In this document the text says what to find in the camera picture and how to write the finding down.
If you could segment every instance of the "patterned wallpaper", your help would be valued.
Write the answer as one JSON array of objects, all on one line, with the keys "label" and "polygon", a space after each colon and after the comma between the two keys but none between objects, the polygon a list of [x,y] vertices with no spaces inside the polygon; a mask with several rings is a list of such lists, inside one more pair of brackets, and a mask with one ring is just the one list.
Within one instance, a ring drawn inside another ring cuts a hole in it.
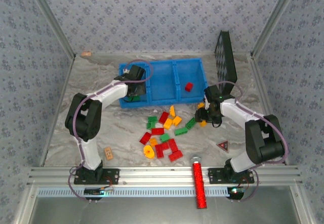
[{"label": "patterned wallpaper", "polygon": [[70,61],[34,0],[0,1],[0,223],[10,223]]},{"label": "patterned wallpaper", "polygon": [[250,51],[277,0],[47,0],[75,53]]},{"label": "patterned wallpaper", "polygon": [[324,0],[291,0],[258,63],[271,104],[324,223]]}]

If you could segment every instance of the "red lego brick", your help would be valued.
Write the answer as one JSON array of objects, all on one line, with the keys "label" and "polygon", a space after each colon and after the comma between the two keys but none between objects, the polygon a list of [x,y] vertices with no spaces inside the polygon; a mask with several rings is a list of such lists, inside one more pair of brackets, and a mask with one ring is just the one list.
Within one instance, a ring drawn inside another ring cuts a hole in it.
[{"label": "red lego brick", "polygon": [[193,84],[192,84],[191,82],[188,82],[187,85],[186,85],[185,90],[186,90],[187,92],[190,92],[190,91],[192,90],[192,87],[193,87]]},{"label": "red lego brick", "polygon": [[170,149],[171,149],[172,153],[177,152],[179,150],[178,146],[177,146],[177,143],[176,143],[176,141],[174,139],[170,139],[168,141],[168,143],[169,143],[169,146],[170,146]]},{"label": "red lego brick", "polygon": [[155,145],[155,150],[156,150],[156,157],[157,158],[163,158],[164,154],[163,154],[163,149],[161,147],[161,145]]},{"label": "red lego brick", "polygon": [[144,136],[142,137],[142,139],[140,139],[140,143],[142,143],[143,145],[145,145],[150,140],[151,136],[152,136],[151,133],[146,132],[144,134]]},{"label": "red lego brick", "polygon": [[152,128],[152,136],[160,136],[164,134],[164,128]]},{"label": "red lego brick", "polygon": [[173,161],[175,161],[175,160],[177,160],[177,159],[179,159],[181,157],[183,157],[183,155],[182,155],[182,152],[180,150],[177,151],[177,152],[172,153],[171,155],[169,155],[169,159],[170,159],[171,162],[173,162]]},{"label": "red lego brick", "polygon": [[160,119],[158,120],[159,123],[164,124],[168,119],[169,114],[167,112],[163,112]]},{"label": "red lego brick", "polygon": [[164,143],[161,143],[161,144],[160,144],[160,147],[161,147],[162,150],[164,151],[164,150],[169,149],[169,144],[168,144],[168,142],[164,142]]}]

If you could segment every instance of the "red cylinder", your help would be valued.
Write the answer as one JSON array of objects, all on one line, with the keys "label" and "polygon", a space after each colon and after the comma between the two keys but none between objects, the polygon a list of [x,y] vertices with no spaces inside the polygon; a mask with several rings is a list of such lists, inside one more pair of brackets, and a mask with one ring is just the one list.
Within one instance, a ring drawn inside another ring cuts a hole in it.
[{"label": "red cylinder", "polygon": [[207,208],[207,201],[204,188],[203,172],[201,171],[201,164],[194,162],[192,164],[194,186],[196,189],[197,208]]}]

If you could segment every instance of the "black grid board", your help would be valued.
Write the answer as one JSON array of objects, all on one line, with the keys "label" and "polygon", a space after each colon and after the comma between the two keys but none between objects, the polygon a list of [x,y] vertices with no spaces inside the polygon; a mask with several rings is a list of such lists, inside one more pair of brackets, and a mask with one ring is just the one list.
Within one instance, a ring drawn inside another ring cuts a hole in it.
[{"label": "black grid board", "polygon": [[[215,59],[218,81],[231,81],[236,83],[237,74],[233,57],[232,45],[228,31],[221,31],[215,48]],[[234,85],[223,83],[218,85],[222,95],[230,94]]]}]

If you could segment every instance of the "warning sign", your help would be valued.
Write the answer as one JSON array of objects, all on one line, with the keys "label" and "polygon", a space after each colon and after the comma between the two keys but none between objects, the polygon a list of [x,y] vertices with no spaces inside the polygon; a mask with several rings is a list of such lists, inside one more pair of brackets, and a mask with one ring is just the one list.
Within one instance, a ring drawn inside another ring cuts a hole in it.
[{"label": "warning sign", "polygon": [[219,146],[221,149],[228,153],[228,141],[218,143],[217,146]]}]

